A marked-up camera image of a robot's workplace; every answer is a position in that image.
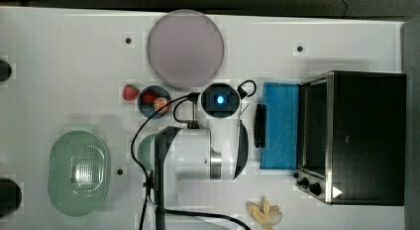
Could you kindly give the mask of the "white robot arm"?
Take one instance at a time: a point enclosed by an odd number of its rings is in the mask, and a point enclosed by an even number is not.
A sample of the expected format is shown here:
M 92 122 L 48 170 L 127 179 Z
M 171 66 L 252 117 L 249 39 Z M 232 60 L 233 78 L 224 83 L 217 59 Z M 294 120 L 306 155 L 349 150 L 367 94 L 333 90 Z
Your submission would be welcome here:
M 183 180 L 234 180 L 247 165 L 248 131 L 241 120 L 247 92 L 213 83 L 194 95 L 196 115 L 186 128 L 168 126 L 152 144 L 155 230 L 251 230 L 222 213 L 195 210 L 180 202 Z

